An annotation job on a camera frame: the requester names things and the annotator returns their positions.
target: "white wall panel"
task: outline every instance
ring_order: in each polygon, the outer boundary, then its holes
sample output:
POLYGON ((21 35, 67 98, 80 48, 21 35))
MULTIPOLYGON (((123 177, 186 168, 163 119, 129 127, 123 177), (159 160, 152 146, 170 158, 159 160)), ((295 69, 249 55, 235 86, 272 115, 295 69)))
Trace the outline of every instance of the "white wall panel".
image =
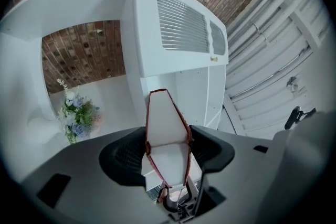
MULTIPOLYGON (((243 35, 275 0, 269 0, 234 37, 236 26, 229 26, 229 48, 243 35)), ((285 0, 268 14, 266 21, 247 40, 234 50, 229 59, 237 57, 251 42, 276 22, 284 10, 297 0, 285 0)), ((226 94, 231 99, 247 136, 272 139, 284 130, 285 122, 297 105, 308 112, 315 107, 302 79, 307 59, 332 34, 328 10, 322 0, 301 0, 295 11, 247 57, 228 66, 226 94), (287 89, 290 77, 297 77, 298 90, 287 89)), ((252 10, 247 11, 246 18, 252 10)))

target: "white display stand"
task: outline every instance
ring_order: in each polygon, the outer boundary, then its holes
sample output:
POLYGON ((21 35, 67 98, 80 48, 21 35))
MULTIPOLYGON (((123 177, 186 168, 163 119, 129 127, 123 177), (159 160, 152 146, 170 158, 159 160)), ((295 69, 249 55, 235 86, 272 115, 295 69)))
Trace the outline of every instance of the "white display stand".
MULTIPOLYGON (((26 133, 33 118, 56 118, 44 83, 42 38, 73 25, 120 20, 128 87, 139 126, 145 126, 149 91, 167 88, 188 124, 217 128, 228 64, 225 26, 197 0, 173 1, 178 9, 188 9, 186 13, 174 11, 180 16, 179 23, 190 12, 203 18, 206 52, 163 48, 157 0, 23 0, 1 20, 0 76, 5 83, 0 105, 8 110, 0 139, 4 161, 15 180, 21 181, 62 148, 55 147, 53 139, 44 145, 31 145, 26 133), (213 25, 223 35, 222 55, 214 53, 213 25)), ((182 24, 191 30, 194 25, 192 21, 182 24)), ((192 40, 190 37, 189 48, 194 45, 192 40)))

